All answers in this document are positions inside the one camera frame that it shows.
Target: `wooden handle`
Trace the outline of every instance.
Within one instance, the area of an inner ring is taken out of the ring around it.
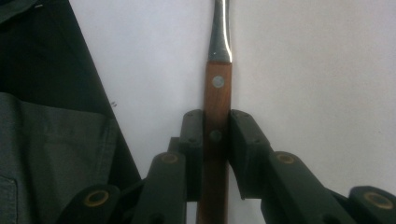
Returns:
[[[205,77],[203,195],[197,223],[227,223],[228,115],[231,106],[231,63],[208,62]]]

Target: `knife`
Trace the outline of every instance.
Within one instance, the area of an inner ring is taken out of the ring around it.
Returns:
[[[215,0],[205,73],[203,191],[198,224],[227,223],[228,115],[231,107],[232,54],[229,0]]]

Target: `metal ferrule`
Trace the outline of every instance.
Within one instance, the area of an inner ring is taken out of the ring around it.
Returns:
[[[228,22],[229,0],[215,0],[209,61],[230,63],[233,60]]]

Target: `gray pocket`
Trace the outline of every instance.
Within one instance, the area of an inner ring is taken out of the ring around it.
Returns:
[[[0,175],[0,223],[17,223],[17,183]]]

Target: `white surface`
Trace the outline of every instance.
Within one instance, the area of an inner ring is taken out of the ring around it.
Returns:
[[[183,114],[202,108],[213,1],[71,4],[146,176]],[[231,0],[230,15],[232,108],[326,187],[396,194],[395,1]],[[229,223],[264,223],[260,201],[242,202],[233,177],[230,188]]]

